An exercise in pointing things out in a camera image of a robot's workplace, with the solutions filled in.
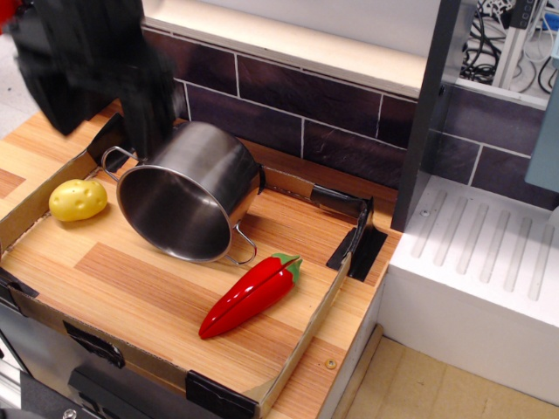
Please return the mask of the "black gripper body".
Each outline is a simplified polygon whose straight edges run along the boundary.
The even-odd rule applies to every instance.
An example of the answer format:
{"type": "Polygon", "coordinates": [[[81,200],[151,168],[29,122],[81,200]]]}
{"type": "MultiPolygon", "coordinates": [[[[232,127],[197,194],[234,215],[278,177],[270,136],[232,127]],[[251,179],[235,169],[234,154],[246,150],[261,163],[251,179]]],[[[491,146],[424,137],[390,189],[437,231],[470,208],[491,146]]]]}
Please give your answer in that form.
{"type": "Polygon", "coordinates": [[[94,94],[96,112],[134,94],[173,94],[175,103],[172,65],[146,42],[136,19],[119,29],[106,17],[15,17],[12,39],[27,89],[66,82],[94,94]]]}

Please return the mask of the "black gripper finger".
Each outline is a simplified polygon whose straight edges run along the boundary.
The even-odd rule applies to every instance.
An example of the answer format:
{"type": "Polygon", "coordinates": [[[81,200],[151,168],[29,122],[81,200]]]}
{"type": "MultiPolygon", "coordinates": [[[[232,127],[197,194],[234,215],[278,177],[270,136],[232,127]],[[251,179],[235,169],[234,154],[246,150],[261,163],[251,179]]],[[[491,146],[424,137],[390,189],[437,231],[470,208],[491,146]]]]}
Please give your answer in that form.
{"type": "Polygon", "coordinates": [[[127,135],[141,159],[147,159],[170,138],[176,119],[173,94],[146,96],[134,94],[121,98],[127,135]]]}
{"type": "Polygon", "coordinates": [[[70,87],[66,82],[33,82],[28,89],[51,125],[64,136],[96,112],[95,95],[70,87]]]}

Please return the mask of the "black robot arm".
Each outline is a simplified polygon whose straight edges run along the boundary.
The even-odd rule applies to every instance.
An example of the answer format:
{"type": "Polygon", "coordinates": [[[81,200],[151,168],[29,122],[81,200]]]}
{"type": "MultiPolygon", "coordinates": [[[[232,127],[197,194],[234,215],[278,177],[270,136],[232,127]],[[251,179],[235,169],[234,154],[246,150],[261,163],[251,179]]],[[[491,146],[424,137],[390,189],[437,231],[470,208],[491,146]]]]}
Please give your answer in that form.
{"type": "Polygon", "coordinates": [[[140,1],[25,1],[4,25],[28,91],[61,134],[119,100],[141,158],[170,138],[173,65],[144,37],[143,19],[140,1]]]}

